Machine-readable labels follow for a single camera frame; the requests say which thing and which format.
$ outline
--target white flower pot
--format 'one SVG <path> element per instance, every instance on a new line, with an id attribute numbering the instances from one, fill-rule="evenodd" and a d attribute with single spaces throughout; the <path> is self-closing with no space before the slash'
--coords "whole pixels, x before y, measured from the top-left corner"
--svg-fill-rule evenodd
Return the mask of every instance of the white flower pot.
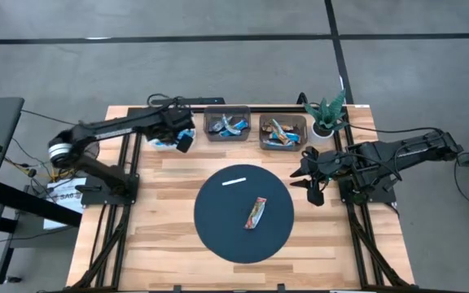
<path id="1" fill-rule="evenodd" d="M 322 136 L 316 133 L 314 131 L 314 123 L 310 126 L 310 131 L 309 131 L 309 141 L 311 143 L 325 143 L 328 142 L 331 138 L 332 135 L 334 135 L 334 130 L 331 131 L 331 134 L 327 136 Z"/>

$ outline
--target clear plastic container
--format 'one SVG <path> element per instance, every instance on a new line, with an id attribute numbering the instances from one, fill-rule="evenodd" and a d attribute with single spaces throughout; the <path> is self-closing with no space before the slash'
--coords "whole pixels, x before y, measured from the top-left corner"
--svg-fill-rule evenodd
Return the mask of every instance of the clear plastic container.
<path id="1" fill-rule="evenodd" d="M 264 131 L 261 127 L 267 121 L 275 119 L 281 125 L 293 126 L 292 132 L 300 136 L 300 143 L 294 143 L 293 146 L 275 146 L 264 143 L 264 140 L 269 139 L 269 132 Z M 260 137 L 260 148 L 262 150 L 270 151 L 299 151 L 303 145 L 307 142 L 307 120 L 305 117 L 300 115 L 279 115 L 279 114 L 268 114 L 260 116 L 259 124 L 259 137 Z"/>
<path id="2" fill-rule="evenodd" d="M 248 127 L 242 129 L 241 135 L 231 135 L 222 137 L 218 133 L 209 132 L 209 127 L 221 121 L 222 116 L 232 116 L 230 124 L 245 119 L 248 122 Z M 249 137 L 251 132 L 251 110 L 247 106 L 211 106 L 204 109 L 204 132 L 210 142 L 242 142 Z"/>

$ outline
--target black aluminum frame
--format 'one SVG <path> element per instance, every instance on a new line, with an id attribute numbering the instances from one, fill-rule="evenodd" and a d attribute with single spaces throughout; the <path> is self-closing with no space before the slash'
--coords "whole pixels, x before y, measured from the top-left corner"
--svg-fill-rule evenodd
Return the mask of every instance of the black aluminum frame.
<path id="1" fill-rule="evenodd" d="M 350 86 L 350 80 L 348 78 L 348 72 L 346 64 L 344 61 L 343 49 L 341 46 L 341 41 L 365 41 L 365 40 L 439 40 L 439 39 L 469 39 L 469 33 L 400 33 L 400 34 L 339 34 L 334 7 L 332 6 L 332 0 L 324 0 L 325 7 L 327 10 L 328 22 L 330 25 L 331 33 L 307 33 L 307 34 L 247 34 L 247 35 L 201 35 L 201 36 L 161 36 L 161 37 L 109 37 L 109 38 L 34 38 L 34 39 L 0 39 L 0 45 L 41 45 L 41 44 L 112 44 L 112 43 L 157 43 L 157 42 L 240 42 L 240 41 L 249 41 L 249 42 L 258 42 L 258 41 L 322 41 L 330 40 L 334 46 L 336 64 L 338 72 L 340 74 L 344 88 L 346 89 L 346 102 L 349 104 L 354 103 L 352 89 Z M 304 112 L 302 107 L 252 107 L 252 112 Z M 352 131 L 349 127 L 345 128 L 345 137 L 348 144 L 353 143 Z M 335 133 L 334 135 L 336 149 L 343 150 L 343 146 L 340 139 L 340 134 Z M 119 165 L 124 167 L 126 151 L 128 148 L 129 136 L 125 136 L 121 145 L 121 153 L 119 156 Z M 138 157 L 140 153 L 140 135 L 137 135 L 134 145 L 134 154 L 132 159 L 132 164 L 130 168 L 130 173 L 135 173 L 138 163 Z M 348 218 L 352 220 L 356 216 L 355 206 L 352 203 L 346 203 Z M 113 235 L 113 226 L 116 218 L 116 208 L 117 206 L 111 206 L 108 213 L 107 225 L 105 228 L 104 243 L 107 243 Z M 370 212 L 368 210 L 367 203 L 364 203 L 361 207 L 361 215 L 364 224 L 364 232 L 368 240 L 367 243 L 375 245 L 374 233 L 372 230 L 372 224 L 370 222 Z M 129 213 L 129 209 L 125 209 L 123 212 L 126 214 Z M 356 231 L 352 228 L 351 225 L 351 235 L 353 238 L 354 252 L 357 262 L 357 271 L 360 278 L 360 284 L 363 290 L 371 291 L 382 291 L 382 292 L 391 292 L 391 291 L 402 291 L 410 292 L 413 290 L 418 290 L 420 292 L 448 292 L 448 291 L 434 291 L 434 290 L 424 290 L 424 289 L 415 289 L 412 286 L 406 287 L 386 287 L 383 286 L 383 274 L 380 268 L 380 264 L 376 259 L 372 260 L 374 274 L 375 274 L 375 283 L 378 286 L 372 286 L 368 284 L 366 277 L 365 263 L 363 261 L 362 247 L 360 245 L 360 238 L 357 235 Z M 123 234 L 119 237 L 117 243 L 117 255 L 116 261 L 113 268 L 112 276 L 112 285 L 103 286 L 104 280 L 104 271 L 106 267 L 106 261 L 103 262 L 103 266 L 97 273 L 96 287 L 95 288 L 84 288 L 80 289 L 81 292 L 100 292 L 100 291 L 117 291 L 118 283 L 121 276 L 121 263 L 124 256 L 124 246 L 125 246 L 125 236 L 126 232 L 123 231 Z M 181 289 L 179 286 L 175 286 L 174 292 L 179 292 Z M 284 286 L 278 286 L 277 291 L 284 292 Z M 151 292 L 170 292 L 170 291 L 151 291 Z M 289 291 L 289 292 L 306 292 L 306 291 Z"/>

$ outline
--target dark blue circle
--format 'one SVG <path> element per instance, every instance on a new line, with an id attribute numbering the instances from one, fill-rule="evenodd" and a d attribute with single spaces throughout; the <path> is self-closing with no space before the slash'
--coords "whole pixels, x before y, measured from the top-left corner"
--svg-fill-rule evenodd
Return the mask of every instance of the dark blue circle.
<path id="1" fill-rule="evenodd" d="M 223 186 L 226 181 L 245 181 Z M 244 229 L 256 198 L 267 199 L 254 230 Z M 287 241 L 294 222 L 289 191 L 271 172 L 248 164 L 214 173 L 195 202 L 195 227 L 204 245 L 225 260 L 249 264 L 265 260 Z"/>

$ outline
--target wooden table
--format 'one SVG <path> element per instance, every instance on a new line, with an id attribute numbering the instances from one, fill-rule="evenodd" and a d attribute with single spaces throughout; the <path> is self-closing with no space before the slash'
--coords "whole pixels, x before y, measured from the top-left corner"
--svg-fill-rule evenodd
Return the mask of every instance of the wooden table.
<path id="1" fill-rule="evenodd" d="M 347 108 L 352 124 L 374 128 L 368 106 Z M 126 116 L 127 111 L 128 106 L 110 106 L 106 119 Z M 311 116 L 294 115 L 304 115 L 307 124 L 312 124 Z M 257 125 L 259 116 L 252 114 L 253 125 Z M 187 154 L 158 152 L 142 140 L 138 165 L 141 186 L 129 220 L 119 289 L 172 290 L 173 285 L 182 285 L 183 290 L 276 290 L 278 283 L 285 283 L 289 290 L 359 288 L 347 211 L 337 184 L 329 184 L 324 192 L 325 204 L 315 207 L 307 201 L 305 189 L 288 185 L 295 181 L 289 175 L 300 166 L 299 151 L 263 151 L 254 126 L 246 142 L 209 142 L 202 131 L 203 121 L 202 114 L 195 115 L 199 131 Z M 375 132 L 366 130 L 353 129 L 353 136 L 355 143 L 377 140 Z M 319 151 L 335 148 L 333 140 L 313 146 Z M 116 164 L 120 148 L 120 138 L 101 142 L 99 159 Z M 216 256 L 202 244 L 193 223 L 199 188 L 216 171 L 233 164 L 266 168 L 289 186 L 293 199 L 295 222 L 290 238 L 280 251 L 260 263 L 241 265 Z M 101 207 L 84 211 L 67 285 L 78 281 L 88 269 Z M 369 204 L 369 209 L 378 249 L 402 278 L 413 282 L 396 213 L 381 203 Z M 364 247 L 363 251 L 369 283 L 373 284 L 370 257 Z M 104 284 L 110 283 L 114 255 L 113 251 Z"/>

